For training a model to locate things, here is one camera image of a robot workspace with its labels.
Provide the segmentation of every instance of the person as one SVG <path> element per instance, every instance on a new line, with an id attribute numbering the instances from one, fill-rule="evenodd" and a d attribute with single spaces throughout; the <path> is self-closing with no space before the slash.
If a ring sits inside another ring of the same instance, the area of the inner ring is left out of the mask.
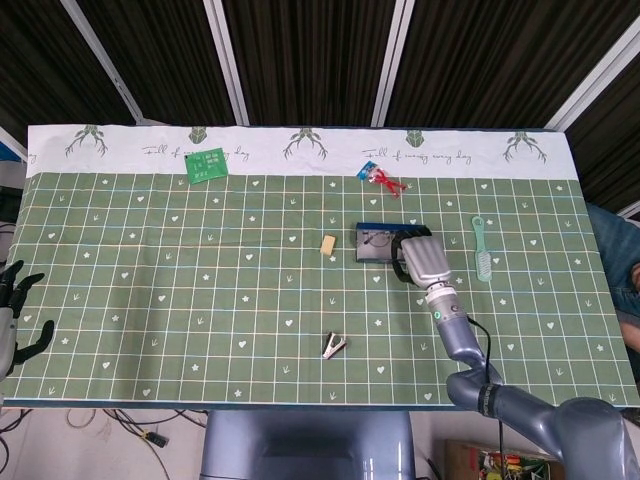
<path id="1" fill-rule="evenodd" d="M 587 204 L 635 381 L 640 381 L 640 228 Z"/>

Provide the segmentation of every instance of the blue jeans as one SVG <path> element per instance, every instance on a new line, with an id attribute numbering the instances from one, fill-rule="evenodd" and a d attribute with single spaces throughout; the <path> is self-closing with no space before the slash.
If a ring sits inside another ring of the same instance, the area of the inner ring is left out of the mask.
<path id="1" fill-rule="evenodd" d="M 640 228 L 595 205 L 587 204 L 587 211 L 613 305 L 640 316 L 640 294 L 631 283 L 631 268 L 640 263 Z"/>

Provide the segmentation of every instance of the table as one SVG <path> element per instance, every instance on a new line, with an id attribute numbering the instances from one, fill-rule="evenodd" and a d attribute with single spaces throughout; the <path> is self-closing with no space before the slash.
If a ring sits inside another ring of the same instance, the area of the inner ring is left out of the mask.
<path id="1" fill-rule="evenodd" d="M 190 185 L 184 154 L 216 147 L 231 175 Z M 408 185 L 399 199 L 355 177 L 368 160 Z M 639 404 L 563 134 L 41 126 L 28 177 L 11 256 L 47 276 L 18 339 L 57 329 L 2 383 L 7 404 L 451 407 L 460 366 L 420 291 L 355 262 L 359 221 L 441 237 L 508 383 Z M 328 331 L 349 344 L 326 361 Z"/>

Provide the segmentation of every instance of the green comb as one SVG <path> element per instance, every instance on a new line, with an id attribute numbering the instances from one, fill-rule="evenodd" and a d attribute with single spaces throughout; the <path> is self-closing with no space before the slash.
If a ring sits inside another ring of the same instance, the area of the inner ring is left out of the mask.
<path id="1" fill-rule="evenodd" d="M 484 245 L 484 220 L 482 217 L 471 219 L 476 232 L 476 275 L 481 282 L 491 280 L 491 255 Z"/>

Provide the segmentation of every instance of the yellow sponge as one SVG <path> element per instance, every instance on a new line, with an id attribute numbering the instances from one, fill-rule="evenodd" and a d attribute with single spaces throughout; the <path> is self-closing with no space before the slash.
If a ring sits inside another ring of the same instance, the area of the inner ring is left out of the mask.
<path id="1" fill-rule="evenodd" d="M 331 235 L 325 235 L 324 240 L 322 240 L 322 247 L 320 247 L 320 252 L 324 255 L 331 255 L 333 253 L 333 246 L 336 244 L 336 237 L 332 237 Z"/>

